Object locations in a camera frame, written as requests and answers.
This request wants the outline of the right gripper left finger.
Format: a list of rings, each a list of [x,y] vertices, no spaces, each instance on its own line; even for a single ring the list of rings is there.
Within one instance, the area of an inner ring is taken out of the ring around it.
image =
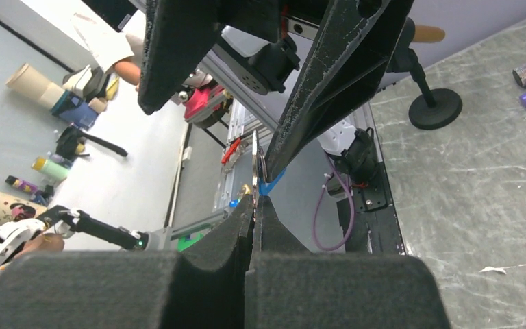
[[[253,199],[176,251],[32,252],[0,277],[0,328],[243,328]]]

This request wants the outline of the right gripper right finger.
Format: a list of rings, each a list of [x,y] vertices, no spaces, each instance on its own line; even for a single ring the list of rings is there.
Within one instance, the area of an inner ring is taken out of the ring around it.
[[[255,211],[246,328],[449,328],[425,263],[397,254],[312,253],[270,197]]]

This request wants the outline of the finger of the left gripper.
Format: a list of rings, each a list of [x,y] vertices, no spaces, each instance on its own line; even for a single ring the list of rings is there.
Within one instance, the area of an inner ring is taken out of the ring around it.
[[[265,156],[272,182],[313,139],[370,100],[412,1],[330,1]]]
[[[231,26],[275,42],[282,1],[147,1],[138,104],[151,115],[174,95]]]

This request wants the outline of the blue key tag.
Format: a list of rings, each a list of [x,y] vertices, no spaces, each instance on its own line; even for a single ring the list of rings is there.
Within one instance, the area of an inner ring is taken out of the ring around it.
[[[282,170],[281,173],[272,182],[265,182],[264,180],[260,180],[260,183],[258,184],[259,194],[269,195],[269,193],[274,189],[276,184],[281,180],[285,172],[286,169]]]

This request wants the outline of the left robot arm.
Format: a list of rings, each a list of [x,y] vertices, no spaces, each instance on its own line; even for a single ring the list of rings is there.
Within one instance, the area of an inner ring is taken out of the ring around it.
[[[138,103],[158,111],[214,52],[253,92],[299,76],[268,146],[273,181],[313,139],[370,100],[411,1],[148,1]]]

